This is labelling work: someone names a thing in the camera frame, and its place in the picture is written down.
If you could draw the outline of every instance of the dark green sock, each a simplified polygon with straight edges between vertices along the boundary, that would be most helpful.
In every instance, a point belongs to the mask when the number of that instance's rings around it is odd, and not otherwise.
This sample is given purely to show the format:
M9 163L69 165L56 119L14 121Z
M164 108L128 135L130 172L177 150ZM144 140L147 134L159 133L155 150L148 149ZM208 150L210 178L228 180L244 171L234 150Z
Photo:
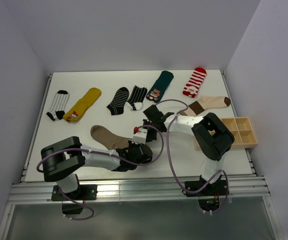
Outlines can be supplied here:
M174 75L169 71L162 71L159 78L156 80L152 88L148 91L146 98L150 101L158 103L162 100L162 97L173 80Z

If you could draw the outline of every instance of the navy striped sock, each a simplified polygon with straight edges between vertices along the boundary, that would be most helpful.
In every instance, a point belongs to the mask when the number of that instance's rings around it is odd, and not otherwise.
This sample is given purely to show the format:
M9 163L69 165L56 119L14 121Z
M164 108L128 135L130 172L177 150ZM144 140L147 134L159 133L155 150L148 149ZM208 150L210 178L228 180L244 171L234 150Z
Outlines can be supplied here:
M126 87L121 87L117 90L112 102L107 105L111 115L120 115L124 113L124 106L128 96L129 91Z
M126 105L134 111L141 110L143 108L143 101L147 94L147 88L134 86L132 94L130 94Z

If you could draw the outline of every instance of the black sock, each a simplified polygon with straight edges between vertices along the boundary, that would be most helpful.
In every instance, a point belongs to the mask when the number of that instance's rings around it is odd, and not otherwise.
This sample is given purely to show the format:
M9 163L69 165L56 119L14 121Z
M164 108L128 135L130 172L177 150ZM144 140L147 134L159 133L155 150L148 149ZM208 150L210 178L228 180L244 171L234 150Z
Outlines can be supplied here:
M121 87L115 93L115 96L107 108L111 115L119 115L124 113L124 106L129 96L129 91L126 87Z
M53 121L63 119L69 94L65 90L59 90L54 97L53 103L46 115Z
M131 110L138 111L143 108L143 101L147 94L147 88L134 86L132 94L130 94L126 105L130 107Z

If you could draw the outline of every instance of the white table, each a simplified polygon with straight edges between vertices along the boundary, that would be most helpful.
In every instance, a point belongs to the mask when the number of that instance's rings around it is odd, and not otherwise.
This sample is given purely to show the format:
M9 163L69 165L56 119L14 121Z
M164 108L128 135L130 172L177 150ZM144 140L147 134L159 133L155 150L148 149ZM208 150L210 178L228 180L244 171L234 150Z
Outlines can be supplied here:
M197 100L182 94L182 89L188 81L192 70L170 70L174 79L169 85L163 100L178 99L187 104ZM142 124L145 115L143 110L152 105L152 102L144 100L144 107L140 111L131 111L127 106L122 115L111 116L106 108L117 89L127 87L131 93L134 85L146 85L148 90L159 77L161 71L103 71L103 72L56 72L51 80L43 113L40 119L38 131L32 147L29 167L26 176L27 182L43 182L42 173L36 171L36 165L41 160L40 150L48 145L71 136L78 136L80 141L94 148L105 149L90 136L93 125L102 125L114 134L123 137L132 137L133 128ZM70 98L66 105L68 111L80 99L88 89L99 88L102 95L91 106L78 123L68 123L64 120L51 121L46 112L50 108L54 95L58 90L68 91ZM202 84L200 95L228 96L219 70L208 70ZM166 112L177 112L183 108L180 103L167 102L158 105L158 108ZM234 117L232 107L216 108L205 111L203 114L213 112L219 118ZM148 144L157 155L160 151L160 140ZM204 168L205 156L200 150L195 150L193 136L182 133L171 133L170 147L172 160L179 177L192 177L201 175ZM224 170L228 175L252 174L248 158L244 149L234 149L228 152L224 162ZM142 178L171 177L172 173L168 164L166 149L160 159L152 165L137 167L136 170L127 172L112 172L101 168L82 167L76 171L80 180L120 180Z

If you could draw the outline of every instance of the beige sock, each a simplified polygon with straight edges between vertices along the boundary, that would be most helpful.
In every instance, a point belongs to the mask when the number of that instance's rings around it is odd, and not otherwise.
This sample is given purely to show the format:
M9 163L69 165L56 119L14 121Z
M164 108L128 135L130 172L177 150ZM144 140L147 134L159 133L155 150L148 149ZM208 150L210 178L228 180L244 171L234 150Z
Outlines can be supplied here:
M128 147L128 138L117 136L103 126L93 126L90 130L90 135L94 140L104 145L108 150Z
M181 113L183 116L194 117L206 109L220 109L230 105L230 99L225 96L204 96L188 106L188 109Z

